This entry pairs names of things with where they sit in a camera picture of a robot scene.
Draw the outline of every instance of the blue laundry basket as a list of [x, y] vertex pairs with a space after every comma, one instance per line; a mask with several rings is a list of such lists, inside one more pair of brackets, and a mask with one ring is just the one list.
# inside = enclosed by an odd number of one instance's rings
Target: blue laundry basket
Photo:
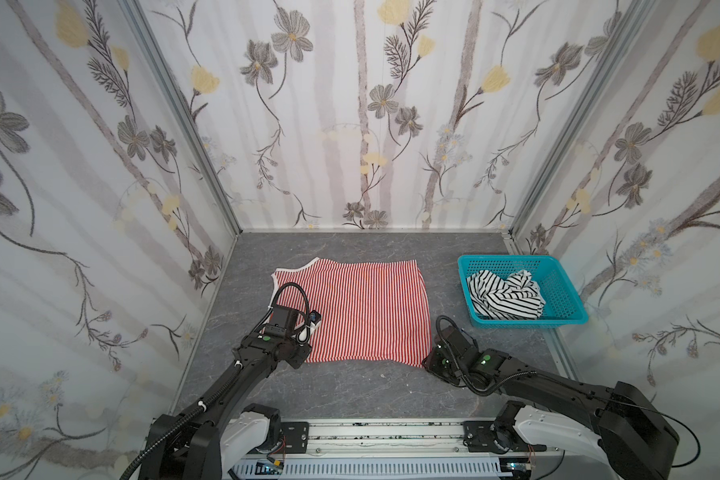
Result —
[[[547, 301], [538, 320], [491, 320], [474, 311], [469, 296], [467, 278], [480, 270], [489, 270], [506, 280], [519, 270], [530, 272], [530, 278], [539, 283], [541, 297]], [[464, 298], [472, 317], [472, 325], [479, 328], [541, 328], [581, 324], [587, 321], [584, 305], [568, 279], [563, 266], [556, 258], [546, 255], [462, 255], [458, 259], [458, 272]]]

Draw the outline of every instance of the wallpapered wall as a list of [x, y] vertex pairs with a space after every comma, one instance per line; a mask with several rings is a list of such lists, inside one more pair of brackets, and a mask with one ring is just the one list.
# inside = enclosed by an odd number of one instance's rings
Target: wallpapered wall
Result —
[[720, 478], [720, 0], [659, 2], [518, 239], [580, 288], [585, 379], [700, 434], [672, 478]]
[[0, 478], [114, 478], [232, 244], [115, 3], [0, 2]]
[[244, 228], [515, 208], [628, 2], [141, 0]]

